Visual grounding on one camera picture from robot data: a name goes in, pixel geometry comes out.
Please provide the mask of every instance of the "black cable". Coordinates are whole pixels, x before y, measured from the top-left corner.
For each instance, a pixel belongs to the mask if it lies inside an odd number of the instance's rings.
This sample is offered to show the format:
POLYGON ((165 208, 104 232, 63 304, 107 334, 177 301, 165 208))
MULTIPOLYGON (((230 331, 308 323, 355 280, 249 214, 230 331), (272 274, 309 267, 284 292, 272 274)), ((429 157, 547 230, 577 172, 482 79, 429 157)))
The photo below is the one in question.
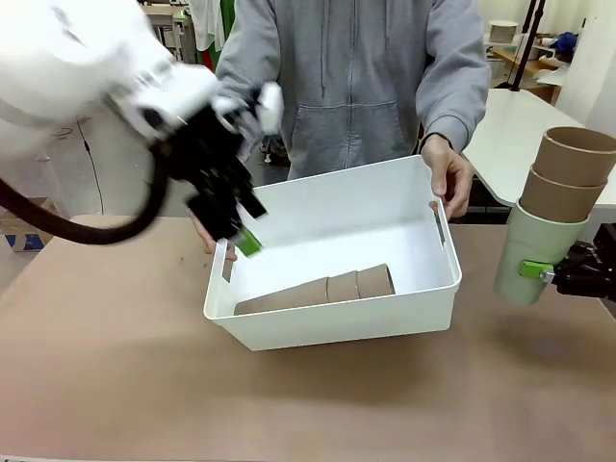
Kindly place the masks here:
POLYGON ((81 139, 84 141, 84 147, 86 148, 88 157, 90 157, 90 163, 92 164, 92 171, 94 172, 94 180, 96 180, 96 188, 98 189, 98 198, 100 199, 100 215, 105 215, 105 205, 103 204, 103 193, 100 191, 100 183, 98 182, 98 174, 96 173, 96 166, 94 165, 94 159, 92 158, 92 153, 90 152, 90 145, 86 141, 84 132, 81 129, 79 118, 75 117, 75 121, 77 122, 77 128, 79 129, 79 134, 81 135, 81 139))
POLYGON ((34 227, 77 244, 117 244, 134 238, 147 228, 163 208, 169 177, 163 162, 155 158, 147 202, 139 215, 115 228, 93 228, 68 221, 44 209, 0 180, 0 206, 34 227))

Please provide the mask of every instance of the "brown paper cup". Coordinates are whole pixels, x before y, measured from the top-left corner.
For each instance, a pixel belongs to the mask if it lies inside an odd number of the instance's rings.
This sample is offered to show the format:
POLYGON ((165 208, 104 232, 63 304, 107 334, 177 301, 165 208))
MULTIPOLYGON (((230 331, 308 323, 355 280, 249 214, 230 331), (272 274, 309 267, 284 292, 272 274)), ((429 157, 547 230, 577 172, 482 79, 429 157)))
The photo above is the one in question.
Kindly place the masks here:
POLYGON ((537 153, 534 170, 568 186, 599 186, 616 164, 616 140, 586 128, 548 130, 537 153))
POLYGON ((274 294, 243 301, 235 307, 235 315, 266 313, 268 311, 300 308, 327 303, 327 277, 307 282, 274 294))
POLYGON ((357 273, 357 284, 360 298, 393 295, 394 283, 387 265, 365 269, 357 273))
POLYGON ((357 271, 330 277, 327 281, 327 300, 329 303, 358 300, 359 288, 357 271))
POLYGON ((520 205, 539 218, 579 223, 588 217, 605 185, 592 188, 562 185, 544 178, 531 167, 520 205))

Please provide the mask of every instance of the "person's right hand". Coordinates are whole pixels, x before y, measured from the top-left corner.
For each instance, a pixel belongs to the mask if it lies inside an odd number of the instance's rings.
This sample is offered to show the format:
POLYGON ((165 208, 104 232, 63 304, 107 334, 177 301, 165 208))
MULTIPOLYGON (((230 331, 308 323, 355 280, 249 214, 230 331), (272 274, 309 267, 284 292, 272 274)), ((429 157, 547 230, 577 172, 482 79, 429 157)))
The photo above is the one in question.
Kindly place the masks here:
MULTIPOLYGON (((193 212, 189 212, 189 215, 192 218, 192 224, 194 224, 196 234, 199 235, 199 237, 203 240, 203 243, 205 244, 205 253, 213 254, 216 251, 216 241, 212 239, 210 233, 208 233, 207 230, 203 227, 201 221, 199 221, 193 215, 193 212)), ((233 246, 231 243, 227 245, 226 259, 231 260, 232 262, 235 262, 238 259, 238 256, 235 254, 235 246, 233 246)))

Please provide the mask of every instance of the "cardboard box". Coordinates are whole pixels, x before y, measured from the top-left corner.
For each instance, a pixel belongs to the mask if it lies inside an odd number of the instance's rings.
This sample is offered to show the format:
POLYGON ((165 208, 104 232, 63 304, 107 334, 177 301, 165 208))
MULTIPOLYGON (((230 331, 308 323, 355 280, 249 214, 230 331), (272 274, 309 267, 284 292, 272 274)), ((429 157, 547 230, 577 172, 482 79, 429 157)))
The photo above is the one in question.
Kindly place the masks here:
MULTIPOLYGON (((58 209, 49 197, 32 197, 30 200, 48 212, 58 214, 58 209)), ((9 211, 0 216, 0 232, 15 252, 37 252, 53 238, 9 211)))
POLYGON ((588 218, 607 183, 597 187, 562 185, 530 168, 520 205, 531 215, 558 223, 579 223, 588 218))
POLYGON ((600 186, 616 164, 616 140, 577 127, 548 130, 541 141, 534 170, 544 178, 569 186, 600 186))

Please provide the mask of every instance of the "blue object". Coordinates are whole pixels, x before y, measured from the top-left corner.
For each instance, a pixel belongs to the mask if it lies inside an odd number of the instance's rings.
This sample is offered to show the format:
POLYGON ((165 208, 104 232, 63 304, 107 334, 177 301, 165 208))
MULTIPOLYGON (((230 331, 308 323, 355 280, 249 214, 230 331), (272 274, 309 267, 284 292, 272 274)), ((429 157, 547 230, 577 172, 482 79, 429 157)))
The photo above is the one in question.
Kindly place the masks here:
POLYGON ((552 48, 556 50, 559 55, 573 56, 578 45, 578 36, 572 32, 565 32, 558 36, 556 42, 552 45, 552 48))
POLYGON ((5 237, 11 248, 16 252, 42 250, 42 248, 45 247, 38 234, 26 234, 26 244, 23 248, 14 248, 17 242, 15 234, 10 234, 5 237))

